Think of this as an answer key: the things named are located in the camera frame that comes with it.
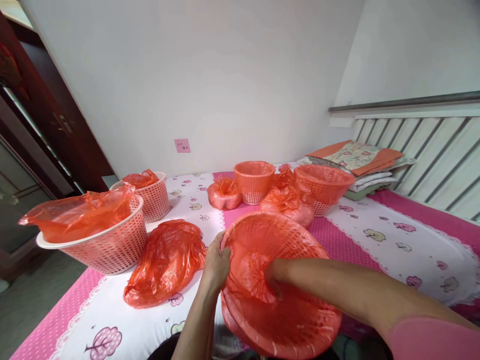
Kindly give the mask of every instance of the white wall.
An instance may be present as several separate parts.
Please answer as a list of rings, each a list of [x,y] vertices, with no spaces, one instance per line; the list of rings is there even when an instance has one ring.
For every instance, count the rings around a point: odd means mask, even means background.
[[[22,3],[123,177],[320,148],[364,1]]]
[[[366,0],[336,106],[477,90],[480,1]]]

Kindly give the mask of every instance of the bundled plastic bag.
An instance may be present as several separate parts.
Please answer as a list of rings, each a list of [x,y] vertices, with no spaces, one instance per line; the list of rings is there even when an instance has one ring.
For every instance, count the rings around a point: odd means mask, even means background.
[[[158,225],[146,241],[123,300],[136,309],[167,301],[177,305],[180,291],[204,267],[207,250],[201,239],[199,227],[183,219]]]
[[[260,203],[261,211],[281,213],[308,229],[314,220],[314,206],[310,196],[291,185],[280,190],[273,187]]]
[[[147,169],[142,172],[141,175],[130,174],[125,176],[122,180],[124,183],[133,185],[136,189],[141,189],[149,185],[155,184],[159,180],[159,177],[155,175],[152,170]]]
[[[273,175],[273,181],[271,182],[272,186],[283,190],[288,185],[294,183],[294,173],[291,170],[290,164],[283,164],[278,168],[280,171],[279,174]]]
[[[237,183],[231,177],[215,180],[206,192],[208,193],[208,202],[218,210],[232,210],[242,202],[242,195]]]
[[[118,224],[130,214],[131,185],[106,192],[41,203],[24,215],[20,225],[37,225],[43,238],[54,244],[87,238]]]

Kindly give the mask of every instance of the orange plastic basket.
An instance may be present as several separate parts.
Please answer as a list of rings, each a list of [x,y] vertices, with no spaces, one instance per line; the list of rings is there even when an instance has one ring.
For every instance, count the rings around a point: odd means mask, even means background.
[[[130,269],[140,259],[147,241],[142,207],[144,200],[134,194],[131,215],[117,225],[80,240],[51,243],[40,232],[36,243],[44,249],[59,249],[79,262],[105,275],[116,275]]]
[[[310,192],[317,218],[326,215],[356,180],[343,170],[322,165],[300,165],[293,175],[295,186]]]
[[[266,161],[244,161],[233,168],[245,204],[258,205],[269,192],[275,166]]]
[[[146,223],[153,223],[162,219],[170,211],[169,194],[165,180],[167,175],[164,172],[154,171],[158,176],[158,181],[152,185],[135,190],[135,194],[140,195],[143,200],[143,218]],[[115,190],[124,184],[122,180],[110,186],[110,190]]]
[[[328,349],[340,328],[339,310],[296,287],[281,284],[280,301],[264,271],[277,258],[329,256],[303,226],[269,211],[249,212],[228,227],[221,247],[230,247],[230,273],[222,290],[227,327],[263,356],[311,359]]]

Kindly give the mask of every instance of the pink plastic basket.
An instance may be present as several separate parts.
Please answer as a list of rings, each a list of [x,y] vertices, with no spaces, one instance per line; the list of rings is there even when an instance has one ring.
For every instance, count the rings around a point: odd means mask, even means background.
[[[152,185],[135,190],[145,201],[143,204],[143,218],[146,223],[153,223],[162,219],[170,211],[169,195],[165,180],[167,175],[164,172],[154,171],[158,176],[158,181]],[[115,190],[124,184],[122,180],[110,186],[110,190]]]
[[[260,204],[272,185],[275,166],[266,161],[244,161],[235,165],[233,171],[243,202]]]
[[[116,275],[130,269],[140,259],[147,241],[142,207],[144,200],[134,194],[131,215],[111,228],[80,240],[50,243],[40,232],[36,243],[44,249],[58,249],[105,275]]]

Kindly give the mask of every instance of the floor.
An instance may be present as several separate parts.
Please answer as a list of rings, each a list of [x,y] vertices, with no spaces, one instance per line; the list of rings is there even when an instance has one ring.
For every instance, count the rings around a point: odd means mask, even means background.
[[[0,293],[0,360],[12,356],[86,268],[56,250],[34,273],[24,273]]]

